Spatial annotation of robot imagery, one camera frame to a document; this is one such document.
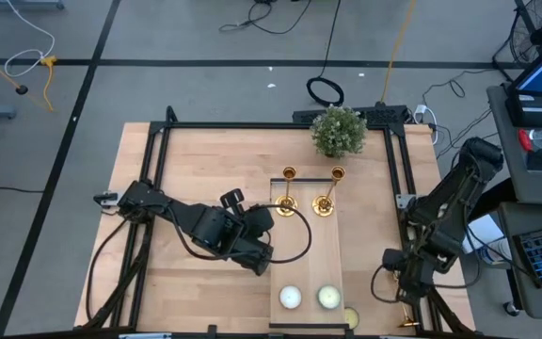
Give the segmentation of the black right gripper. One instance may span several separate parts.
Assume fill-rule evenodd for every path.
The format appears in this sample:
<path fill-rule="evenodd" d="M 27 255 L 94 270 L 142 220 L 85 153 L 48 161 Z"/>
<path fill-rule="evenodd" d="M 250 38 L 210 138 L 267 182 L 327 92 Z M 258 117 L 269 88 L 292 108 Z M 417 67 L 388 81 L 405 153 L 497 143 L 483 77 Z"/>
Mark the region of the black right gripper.
<path fill-rule="evenodd" d="M 434 284 L 433 266 L 419 255 L 386 249 L 382 256 L 382 266 L 398 276 L 397 301 L 416 305 Z"/>

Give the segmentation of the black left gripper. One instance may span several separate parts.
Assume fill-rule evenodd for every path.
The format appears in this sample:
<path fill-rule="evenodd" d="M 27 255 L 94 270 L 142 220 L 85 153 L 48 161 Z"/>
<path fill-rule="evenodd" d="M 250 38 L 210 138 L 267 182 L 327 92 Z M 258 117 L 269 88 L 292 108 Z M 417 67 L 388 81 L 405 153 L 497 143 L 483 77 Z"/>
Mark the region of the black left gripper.
<path fill-rule="evenodd" d="M 227 218 L 221 240 L 221 255 L 261 276 L 267 269 L 273 247 L 260 238 L 274 226 L 270 212 L 258 204 L 245 210 L 244 195 L 235 188 L 220 197 Z"/>

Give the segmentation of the gold candlestick holder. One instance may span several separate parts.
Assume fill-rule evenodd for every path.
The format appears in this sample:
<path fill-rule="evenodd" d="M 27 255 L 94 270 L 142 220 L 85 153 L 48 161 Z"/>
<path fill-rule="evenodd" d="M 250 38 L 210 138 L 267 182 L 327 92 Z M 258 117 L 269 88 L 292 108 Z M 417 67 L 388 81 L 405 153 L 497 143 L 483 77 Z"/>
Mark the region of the gold candlestick holder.
<path fill-rule="evenodd" d="M 420 323 L 414 319 L 411 307 L 405 303 L 401 303 L 401 307 L 403 310 L 403 320 L 398 325 L 399 328 L 415 328 L 416 326 L 419 326 Z"/>
<path fill-rule="evenodd" d="M 296 177 L 296 170 L 291 166 L 285 167 L 282 175 L 286 187 L 284 193 L 276 198 L 276 204 L 278 205 L 276 212 L 283 217 L 290 217 L 295 213 L 295 209 L 297 208 L 297 201 L 291 195 L 291 182 Z"/>
<path fill-rule="evenodd" d="M 331 185 L 325 194 L 317 196 L 311 206 L 313 212 L 319 217 L 328 217 L 333 213 L 334 202 L 331 199 L 331 193 L 336 185 L 344 178 L 345 169 L 341 166 L 335 166 L 331 169 Z"/>

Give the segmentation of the white round candle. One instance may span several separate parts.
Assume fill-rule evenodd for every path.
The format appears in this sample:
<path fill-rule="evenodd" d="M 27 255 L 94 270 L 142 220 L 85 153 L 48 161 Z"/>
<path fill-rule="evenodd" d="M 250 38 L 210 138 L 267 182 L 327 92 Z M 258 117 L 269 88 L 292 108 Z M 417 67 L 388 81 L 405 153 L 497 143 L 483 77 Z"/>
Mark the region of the white round candle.
<path fill-rule="evenodd" d="M 285 285 L 279 291 L 279 303 L 288 310 L 296 309 L 302 302 L 302 294 L 298 287 Z"/>

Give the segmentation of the wooden shelf riser black legs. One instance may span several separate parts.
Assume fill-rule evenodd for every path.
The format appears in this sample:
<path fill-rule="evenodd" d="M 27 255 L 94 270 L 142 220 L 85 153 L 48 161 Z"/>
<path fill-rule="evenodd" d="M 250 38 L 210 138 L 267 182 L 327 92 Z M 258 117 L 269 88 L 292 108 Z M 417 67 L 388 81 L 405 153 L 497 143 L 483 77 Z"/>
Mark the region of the wooden shelf riser black legs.
<path fill-rule="evenodd" d="M 270 230 L 274 248 L 270 270 L 270 318 L 272 332 L 308 335 L 341 335 L 347 329 L 344 302 L 326 310 L 317 301 L 320 287 L 331 284 L 343 291 L 343 270 L 337 213 L 319 217 L 313 212 L 313 200 L 325 194 L 329 179 L 297 179 L 291 183 L 291 195 L 297 201 L 299 215 L 283 217 L 273 210 L 275 225 Z M 270 201 L 285 191 L 285 183 L 272 180 Z M 279 303 L 279 291 L 285 285 L 298 287 L 300 306 L 285 309 Z"/>

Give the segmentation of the cream candle dark rim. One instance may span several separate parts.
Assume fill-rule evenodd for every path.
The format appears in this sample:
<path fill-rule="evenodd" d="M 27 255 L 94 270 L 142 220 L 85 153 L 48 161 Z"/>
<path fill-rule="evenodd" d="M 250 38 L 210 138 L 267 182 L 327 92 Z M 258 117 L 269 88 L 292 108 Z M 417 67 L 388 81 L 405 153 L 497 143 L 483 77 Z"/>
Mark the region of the cream candle dark rim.
<path fill-rule="evenodd" d="M 334 285 L 324 285 L 317 291 L 317 301 L 326 310 L 337 309 L 342 303 L 341 291 Z"/>

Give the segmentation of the white and blue item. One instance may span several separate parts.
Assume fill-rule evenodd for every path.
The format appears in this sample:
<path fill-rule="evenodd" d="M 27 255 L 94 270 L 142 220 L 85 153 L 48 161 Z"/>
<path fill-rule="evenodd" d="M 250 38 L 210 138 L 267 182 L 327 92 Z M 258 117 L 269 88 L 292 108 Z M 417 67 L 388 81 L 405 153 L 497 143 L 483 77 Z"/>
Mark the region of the white and blue item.
<path fill-rule="evenodd" d="M 512 259 L 508 240 L 504 237 L 479 249 L 480 258 L 488 265 L 506 264 Z"/>

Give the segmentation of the white cardboard box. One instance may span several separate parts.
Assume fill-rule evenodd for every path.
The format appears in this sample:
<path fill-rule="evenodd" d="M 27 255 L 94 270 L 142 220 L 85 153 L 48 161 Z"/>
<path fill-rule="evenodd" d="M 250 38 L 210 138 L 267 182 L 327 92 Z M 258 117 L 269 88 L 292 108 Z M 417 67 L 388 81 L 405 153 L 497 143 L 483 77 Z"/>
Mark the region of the white cardboard box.
<path fill-rule="evenodd" d="M 503 238 L 502 229 L 497 225 L 491 215 L 484 215 L 474 221 L 470 221 L 462 249 L 465 254 L 479 250 L 484 244 Z"/>

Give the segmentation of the grey white flat item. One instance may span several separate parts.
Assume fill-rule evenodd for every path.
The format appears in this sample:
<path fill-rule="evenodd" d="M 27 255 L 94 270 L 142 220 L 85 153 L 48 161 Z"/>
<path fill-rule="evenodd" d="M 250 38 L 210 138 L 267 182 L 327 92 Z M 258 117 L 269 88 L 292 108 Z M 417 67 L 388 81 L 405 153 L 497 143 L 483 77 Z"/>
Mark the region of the grey white flat item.
<path fill-rule="evenodd" d="M 118 336 L 118 339 L 172 339 L 170 332 L 140 332 L 124 333 Z"/>

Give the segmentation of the green potted plant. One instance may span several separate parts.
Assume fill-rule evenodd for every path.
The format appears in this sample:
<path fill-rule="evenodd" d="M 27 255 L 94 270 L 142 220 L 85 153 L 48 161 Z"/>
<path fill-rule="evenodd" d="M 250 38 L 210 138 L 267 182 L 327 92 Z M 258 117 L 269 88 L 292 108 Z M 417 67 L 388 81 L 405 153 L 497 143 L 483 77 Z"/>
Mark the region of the green potted plant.
<path fill-rule="evenodd" d="M 361 153 L 365 145 L 367 119 L 351 108 L 330 105 L 311 124 L 311 139 L 319 154 L 343 158 Z"/>

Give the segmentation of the black perforated box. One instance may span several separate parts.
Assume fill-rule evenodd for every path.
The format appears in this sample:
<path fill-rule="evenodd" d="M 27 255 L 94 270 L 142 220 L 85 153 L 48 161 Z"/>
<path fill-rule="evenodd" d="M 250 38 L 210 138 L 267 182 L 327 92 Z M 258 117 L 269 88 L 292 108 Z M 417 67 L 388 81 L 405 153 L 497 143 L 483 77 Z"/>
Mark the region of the black perforated box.
<path fill-rule="evenodd" d="M 368 125 L 403 124 L 408 113 L 405 105 L 356 107 L 355 111 L 360 113 Z M 295 123 L 312 123 L 317 116 L 325 113 L 324 109 L 299 110 L 293 112 L 292 119 Z"/>

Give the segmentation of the white power adapter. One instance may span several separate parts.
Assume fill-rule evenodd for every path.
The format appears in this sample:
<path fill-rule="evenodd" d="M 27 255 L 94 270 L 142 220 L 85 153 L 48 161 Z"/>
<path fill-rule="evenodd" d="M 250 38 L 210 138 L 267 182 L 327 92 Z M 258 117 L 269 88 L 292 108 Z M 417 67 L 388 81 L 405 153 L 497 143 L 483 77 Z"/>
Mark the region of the white power adapter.
<path fill-rule="evenodd" d="M 431 121 L 428 122 L 428 126 L 433 131 L 432 145 L 436 145 L 438 142 L 438 120 L 434 111 L 427 105 L 417 105 L 415 111 L 412 113 L 412 118 L 415 124 L 422 124 L 422 119 L 426 114 L 429 114 L 431 118 Z"/>

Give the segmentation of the black label printer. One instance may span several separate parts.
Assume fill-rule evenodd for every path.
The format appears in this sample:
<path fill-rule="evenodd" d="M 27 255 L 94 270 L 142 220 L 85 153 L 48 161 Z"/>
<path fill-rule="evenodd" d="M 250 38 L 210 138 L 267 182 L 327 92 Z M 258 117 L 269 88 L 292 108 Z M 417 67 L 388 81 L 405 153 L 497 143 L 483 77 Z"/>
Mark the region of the black label printer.
<path fill-rule="evenodd" d="M 542 97 L 514 94 L 507 98 L 505 104 L 514 126 L 542 128 Z"/>

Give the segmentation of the black floor fan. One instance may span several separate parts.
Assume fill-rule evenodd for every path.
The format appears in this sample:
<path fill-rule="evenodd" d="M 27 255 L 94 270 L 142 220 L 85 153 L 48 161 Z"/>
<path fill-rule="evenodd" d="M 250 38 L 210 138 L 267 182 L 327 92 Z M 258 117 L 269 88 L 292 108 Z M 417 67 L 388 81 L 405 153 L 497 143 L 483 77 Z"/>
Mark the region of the black floor fan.
<path fill-rule="evenodd" d="M 542 0 L 514 0 L 514 20 L 506 40 L 491 58 L 492 67 L 509 82 L 512 77 L 497 57 L 508 48 L 513 63 L 524 67 L 542 54 Z"/>

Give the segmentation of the black aluminium rig frame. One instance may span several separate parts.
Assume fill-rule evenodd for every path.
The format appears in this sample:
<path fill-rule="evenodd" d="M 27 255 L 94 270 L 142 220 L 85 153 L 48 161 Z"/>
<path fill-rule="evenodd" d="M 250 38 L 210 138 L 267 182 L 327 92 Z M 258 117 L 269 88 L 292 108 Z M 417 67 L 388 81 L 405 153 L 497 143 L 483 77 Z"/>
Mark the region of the black aluminium rig frame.
<path fill-rule="evenodd" d="M 219 205 L 242 190 L 244 208 L 255 204 L 270 214 L 272 180 L 285 183 L 291 166 L 297 179 L 329 179 L 337 164 L 315 151 L 308 125 L 290 122 L 127 123 L 122 131 L 110 186 L 124 191 L 133 181 L 150 181 L 188 204 Z M 343 270 L 344 309 L 359 312 L 359 325 L 341 335 L 272 332 L 270 270 L 257 276 L 231 261 L 208 261 L 205 250 L 181 239 L 172 223 L 157 216 L 134 223 L 120 212 L 103 216 L 92 255 L 95 273 L 84 290 L 73 336 L 118 339 L 120 334 L 170 332 L 172 339 L 468 339 L 474 323 L 459 266 L 439 277 L 443 289 L 411 306 L 420 325 L 399 328 L 403 310 L 389 303 L 396 288 L 381 269 L 387 248 L 402 249 L 409 229 L 398 221 L 397 196 L 427 194 L 439 180 L 424 125 L 373 125 L 361 153 L 339 161 L 345 177 L 332 192 Z"/>

